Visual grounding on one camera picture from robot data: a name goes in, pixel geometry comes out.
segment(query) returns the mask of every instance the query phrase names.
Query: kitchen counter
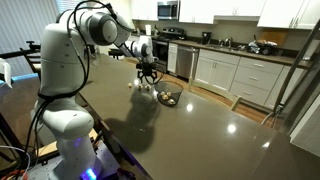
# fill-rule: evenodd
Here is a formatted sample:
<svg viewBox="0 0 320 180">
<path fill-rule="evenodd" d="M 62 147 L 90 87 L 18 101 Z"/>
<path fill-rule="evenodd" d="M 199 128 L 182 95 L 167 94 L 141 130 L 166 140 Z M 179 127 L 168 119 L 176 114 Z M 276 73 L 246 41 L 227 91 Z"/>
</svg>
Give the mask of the kitchen counter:
<svg viewBox="0 0 320 180">
<path fill-rule="evenodd" d="M 237 55 L 237 56 L 241 56 L 241 57 L 254 58 L 254 59 L 258 59 L 258 60 L 262 60 L 262 61 L 268 61 L 268 62 L 287 65 L 287 66 L 291 66 L 295 60 L 294 58 L 284 57 L 284 56 L 264 56 L 264 55 L 259 55 L 259 54 L 248 53 L 245 51 L 220 50 L 217 48 L 207 47 L 206 45 L 197 44 L 197 42 L 194 42 L 194 41 L 173 40 L 173 41 L 170 41 L 170 43 L 175 43 L 175 44 L 184 45 L 184 46 L 192 46 L 195 48 L 206 49 L 206 50 L 216 51 L 216 52 L 222 52 L 222 53 Z M 312 64 L 311 61 L 301 61 L 298 65 L 298 67 L 303 68 L 303 69 L 308 69 L 311 66 L 311 64 Z"/>
<path fill-rule="evenodd" d="M 90 71 L 91 83 L 80 93 L 152 178 L 304 177 L 297 171 L 304 165 L 289 150 L 277 151 L 290 144 L 287 139 L 274 141 L 276 131 L 188 91 L 182 92 L 177 106 L 166 107 L 153 90 L 128 88 L 137 79 L 135 66 L 107 56 L 98 59 Z M 283 159 L 288 155 L 289 161 Z M 270 165 L 279 160 L 289 162 L 283 171 Z"/>
</svg>

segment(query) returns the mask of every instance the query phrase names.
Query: stainless steel oven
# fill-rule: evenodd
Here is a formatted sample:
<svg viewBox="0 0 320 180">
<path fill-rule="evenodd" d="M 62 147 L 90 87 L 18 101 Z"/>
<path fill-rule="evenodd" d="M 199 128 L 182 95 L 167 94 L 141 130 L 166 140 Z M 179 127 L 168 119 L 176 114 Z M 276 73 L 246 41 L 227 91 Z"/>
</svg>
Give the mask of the stainless steel oven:
<svg viewBox="0 0 320 180">
<path fill-rule="evenodd" d="M 158 19 L 179 19 L 180 1 L 158 1 Z"/>
<path fill-rule="evenodd" d="M 165 27 L 162 29 L 160 36 L 152 37 L 152 54 L 159 60 L 156 61 L 157 65 L 163 69 L 163 72 L 167 73 L 168 64 L 168 51 L 170 40 L 180 39 L 184 37 L 185 32 L 183 29 L 174 27 Z"/>
<path fill-rule="evenodd" d="M 158 58 L 157 65 L 161 67 L 164 73 L 167 73 L 168 63 L 168 42 L 152 40 L 152 54 Z"/>
</svg>

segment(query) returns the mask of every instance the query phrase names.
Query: kitchen sink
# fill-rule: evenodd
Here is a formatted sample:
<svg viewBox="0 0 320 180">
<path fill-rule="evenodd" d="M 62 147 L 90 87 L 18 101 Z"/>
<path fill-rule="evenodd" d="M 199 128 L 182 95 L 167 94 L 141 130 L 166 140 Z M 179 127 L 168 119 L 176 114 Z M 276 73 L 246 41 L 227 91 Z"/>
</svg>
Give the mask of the kitchen sink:
<svg viewBox="0 0 320 180">
<path fill-rule="evenodd" d="M 222 51 L 235 51 L 235 52 L 238 51 L 238 48 L 235 48 L 235 47 L 219 46 L 219 45 L 213 45 L 213 44 L 206 45 L 206 47 L 209 47 L 212 49 L 218 49 Z"/>
</svg>

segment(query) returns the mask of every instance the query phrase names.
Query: stove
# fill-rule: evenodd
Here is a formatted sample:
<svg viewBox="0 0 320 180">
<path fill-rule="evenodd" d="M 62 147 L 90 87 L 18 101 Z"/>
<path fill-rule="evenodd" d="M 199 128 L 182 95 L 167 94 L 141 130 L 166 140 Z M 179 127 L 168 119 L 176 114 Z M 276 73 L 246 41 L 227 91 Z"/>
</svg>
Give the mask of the stove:
<svg viewBox="0 0 320 180">
<path fill-rule="evenodd" d="M 167 27 L 163 28 L 159 36 L 152 37 L 153 56 L 159 58 L 156 63 L 165 73 L 167 73 L 169 42 L 171 40 L 182 39 L 184 36 L 185 31 L 183 29 Z"/>
</svg>

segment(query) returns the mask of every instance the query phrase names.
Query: bottle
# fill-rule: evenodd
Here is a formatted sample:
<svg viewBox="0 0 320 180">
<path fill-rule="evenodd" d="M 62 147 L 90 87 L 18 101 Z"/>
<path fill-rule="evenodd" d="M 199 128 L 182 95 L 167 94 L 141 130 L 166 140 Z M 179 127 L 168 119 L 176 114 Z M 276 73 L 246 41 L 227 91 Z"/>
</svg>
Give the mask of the bottle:
<svg viewBox="0 0 320 180">
<path fill-rule="evenodd" d="M 158 35 L 158 28 L 157 28 L 157 25 L 154 25 L 154 35 L 157 36 Z"/>
</svg>

